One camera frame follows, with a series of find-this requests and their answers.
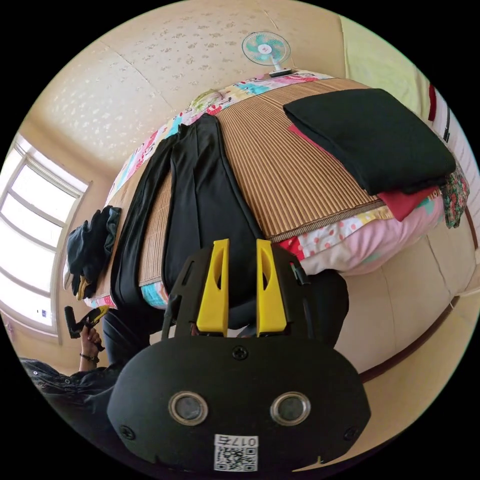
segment window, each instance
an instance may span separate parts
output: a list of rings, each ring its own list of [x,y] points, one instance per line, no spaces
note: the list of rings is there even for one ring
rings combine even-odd
[[[62,239],[87,185],[18,136],[0,173],[0,310],[55,332]]]

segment wallpaper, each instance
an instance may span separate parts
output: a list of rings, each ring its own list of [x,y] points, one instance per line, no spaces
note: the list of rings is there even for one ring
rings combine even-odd
[[[345,75],[340,18],[293,0],[186,0],[107,32],[58,73],[35,102],[37,124],[92,164],[118,171],[150,133],[196,96],[273,70],[249,61],[251,32],[283,36],[283,65]]]

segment person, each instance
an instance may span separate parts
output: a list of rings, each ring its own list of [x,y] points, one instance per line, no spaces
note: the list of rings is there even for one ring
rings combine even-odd
[[[322,340],[333,348],[350,307],[347,283],[334,270],[324,270],[309,280],[321,292],[316,302]],[[150,346],[150,336],[162,329],[164,314],[164,310],[158,310],[157,319],[145,320],[133,312],[109,309],[102,319],[108,367],[97,366],[100,335],[95,328],[88,331],[86,327],[80,334],[79,369],[72,375],[64,375],[39,360],[20,359],[38,390],[70,427],[107,455],[150,476],[158,474],[155,466],[126,449],[108,419],[107,406],[122,368]],[[255,334],[252,323],[238,337]]]

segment window frame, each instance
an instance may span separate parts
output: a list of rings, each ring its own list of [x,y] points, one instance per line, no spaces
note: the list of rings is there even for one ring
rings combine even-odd
[[[70,185],[66,181],[62,180],[60,177],[58,177],[55,173],[50,171],[46,166],[42,165],[38,160],[35,159],[35,152],[37,150],[35,149],[34,146],[30,146],[28,151],[25,151],[20,146],[19,142],[19,137],[20,135],[16,135],[15,139],[13,140],[10,148],[8,149],[8,154],[5,158],[8,157],[8,155],[11,154],[13,150],[16,150],[21,156],[22,159],[16,166],[15,170],[13,173],[10,175],[10,178],[5,184],[5,187],[3,191],[0,193],[0,220],[3,221],[9,228],[11,228],[14,232],[18,233],[21,235],[24,239],[28,240],[29,242],[34,243],[35,245],[38,245],[42,248],[45,248],[51,252],[54,252],[54,258],[53,258],[53,265],[52,265],[52,272],[51,272],[51,278],[50,278],[50,292],[43,291],[37,287],[34,287],[32,285],[29,285],[22,280],[16,278],[13,276],[11,273],[6,271],[2,266],[0,265],[0,273],[4,275],[7,279],[12,281],[13,283],[17,284],[19,287],[28,290],[30,292],[34,292],[36,294],[42,295],[43,297],[47,297],[50,300],[50,311],[51,311],[51,325],[47,325],[44,323],[41,323],[39,321],[33,320],[31,318],[26,317],[25,315],[15,311],[13,308],[10,306],[6,305],[1,299],[0,299],[0,311],[4,314],[6,314],[9,318],[11,318],[14,322],[20,324],[23,327],[26,327],[27,329],[35,332],[40,332],[42,334],[48,335],[50,337],[57,337],[59,344],[62,344],[62,339],[60,336],[60,326],[59,326],[59,319],[62,315],[62,313],[59,312],[59,305],[58,305],[58,290],[59,290],[59,279],[60,279],[60,269],[61,269],[61,260],[63,258],[63,253],[65,251],[65,244],[66,240],[70,231],[70,228],[72,226],[73,219],[80,207],[80,204],[85,196],[85,194],[88,192],[90,188],[91,182],[87,183],[84,182],[82,179],[77,178],[77,180],[84,185],[86,185],[85,191],[81,191],[77,188],[75,188],[73,185]],[[15,184],[15,181],[17,180],[20,172],[22,169],[27,166],[28,168],[32,169],[36,174],[38,174],[40,177],[42,177],[44,180],[47,182],[51,183],[55,187],[59,188],[63,192],[73,196],[75,198],[73,205],[71,206],[71,209],[68,213],[68,216],[64,222],[61,220],[54,218],[53,216],[47,214],[46,212],[43,212],[42,210],[38,209],[36,206],[32,205],[31,203],[27,202],[23,197],[21,197],[18,193],[16,193],[13,190],[13,186]],[[24,232],[21,228],[17,227],[16,225],[12,224],[10,220],[8,220],[4,214],[1,213],[1,210],[3,208],[5,199],[7,196],[10,195],[14,200],[19,202],[23,207],[27,208],[29,211],[32,213],[38,215],[39,217],[52,222],[54,225],[57,225],[61,227],[61,233],[58,239],[58,243],[56,247],[53,247],[52,245],[49,245],[47,243],[44,243],[41,240],[38,240],[28,233]]]

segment black handle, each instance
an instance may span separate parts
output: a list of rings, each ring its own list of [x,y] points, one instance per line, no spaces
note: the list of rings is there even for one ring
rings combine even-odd
[[[90,331],[94,325],[89,322],[90,313],[85,315],[78,323],[75,321],[75,313],[74,309],[71,306],[65,307],[65,320],[66,325],[68,327],[68,333],[70,334],[71,339],[79,339],[80,332],[83,330],[84,327],[88,328]],[[98,348],[99,352],[103,352],[105,347],[102,346],[102,342],[96,343],[96,347]]]

